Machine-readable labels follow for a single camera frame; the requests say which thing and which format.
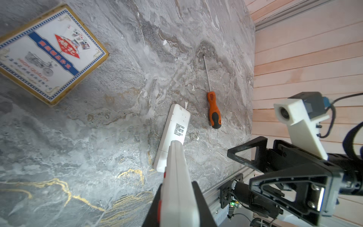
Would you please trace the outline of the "orange black screwdriver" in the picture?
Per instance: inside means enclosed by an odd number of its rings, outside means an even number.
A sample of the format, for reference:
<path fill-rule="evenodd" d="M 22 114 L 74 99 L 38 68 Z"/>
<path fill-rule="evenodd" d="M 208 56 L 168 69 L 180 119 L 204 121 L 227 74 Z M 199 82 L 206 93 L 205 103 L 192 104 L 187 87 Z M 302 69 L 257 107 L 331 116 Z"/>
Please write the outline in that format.
<path fill-rule="evenodd" d="M 219 129 L 222 126 L 222 117 L 221 117 L 220 110 L 216 103 L 216 94 L 211 89 L 211 83 L 210 83 L 210 79 L 209 79 L 209 73 L 208 73 L 208 67 L 207 67 L 205 55 L 203 55 L 203 60 L 204 60 L 206 75 L 207 75 L 207 79 L 208 79 L 208 86 L 209 86 L 209 92 L 207 93 L 207 99 L 209 102 L 209 120 L 210 120 L 212 128 Z"/>

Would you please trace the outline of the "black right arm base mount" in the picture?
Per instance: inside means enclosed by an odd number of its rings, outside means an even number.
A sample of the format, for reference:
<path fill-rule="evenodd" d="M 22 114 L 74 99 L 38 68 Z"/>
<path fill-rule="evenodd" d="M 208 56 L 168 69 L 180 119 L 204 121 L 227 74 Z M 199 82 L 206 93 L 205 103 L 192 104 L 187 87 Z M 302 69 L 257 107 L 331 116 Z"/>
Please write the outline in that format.
<path fill-rule="evenodd" d="M 232 192 L 234 191 L 235 184 L 237 182 L 243 182 L 243 177 L 243 174 L 238 174 L 230 180 L 227 180 L 227 182 L 220 187 L 219 201 L 221 209 L 224 209 L 233 200 Z"/>

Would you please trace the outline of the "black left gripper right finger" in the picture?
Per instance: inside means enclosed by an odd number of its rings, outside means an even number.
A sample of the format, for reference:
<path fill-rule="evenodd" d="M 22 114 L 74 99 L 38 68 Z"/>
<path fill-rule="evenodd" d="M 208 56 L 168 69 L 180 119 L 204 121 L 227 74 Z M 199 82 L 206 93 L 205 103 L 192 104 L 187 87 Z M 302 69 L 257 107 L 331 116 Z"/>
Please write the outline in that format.
<path fill-rule="evenodd" d="M 217 227 L 198 183 L 193 181 L 192 186 L 199 210 L 200 227 Z"/>

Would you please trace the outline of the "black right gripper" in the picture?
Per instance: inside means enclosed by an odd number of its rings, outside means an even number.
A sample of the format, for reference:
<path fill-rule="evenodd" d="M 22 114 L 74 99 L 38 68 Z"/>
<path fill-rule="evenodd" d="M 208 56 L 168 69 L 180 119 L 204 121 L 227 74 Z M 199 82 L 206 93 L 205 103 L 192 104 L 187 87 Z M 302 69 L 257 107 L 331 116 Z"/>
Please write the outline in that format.
<path fill-rule="evenodd" d="M 266 137 L 259 136 L 230 148 L 227 157 L 264 173 L 267 142 Z M 312 226 L 318 226 L 321 217 L 333 214 L 344 176 L 340 167 L 282 140 L 276 140 L 269 153 L 272 172 L 251 179 L 252 192 Z"/>

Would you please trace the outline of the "white slim remote control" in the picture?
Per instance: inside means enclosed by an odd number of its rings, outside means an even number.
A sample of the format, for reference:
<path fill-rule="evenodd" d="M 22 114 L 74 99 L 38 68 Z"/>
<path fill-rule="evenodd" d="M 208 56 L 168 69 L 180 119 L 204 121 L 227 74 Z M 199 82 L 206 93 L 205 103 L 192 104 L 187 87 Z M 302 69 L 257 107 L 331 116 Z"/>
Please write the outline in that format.
<path fill-rule="evenodd" d="M 191 114 L 172 104 L 153 168 L 163 173 L 157 220 L 161 227 L 198 227 L 199 209 L 184 154 Z"/>

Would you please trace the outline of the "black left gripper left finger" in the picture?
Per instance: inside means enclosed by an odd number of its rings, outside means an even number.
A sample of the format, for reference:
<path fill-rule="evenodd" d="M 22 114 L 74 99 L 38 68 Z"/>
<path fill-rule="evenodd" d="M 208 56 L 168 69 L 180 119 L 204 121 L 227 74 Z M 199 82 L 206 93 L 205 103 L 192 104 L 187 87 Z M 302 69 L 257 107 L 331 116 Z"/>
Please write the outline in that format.
<path fill-rule="evenodd" d="M 159 209 L 159 204 L 161 201 L 161 189 L 162 189 L 162 185 L 161 184 L 158 188 L 158 191 L 152 201 L 151 207 L 146 215 L 146 218 L 142 224 L 142 227 L 159 227 L 159 222 L 160 222 L 160 209 Z"/>

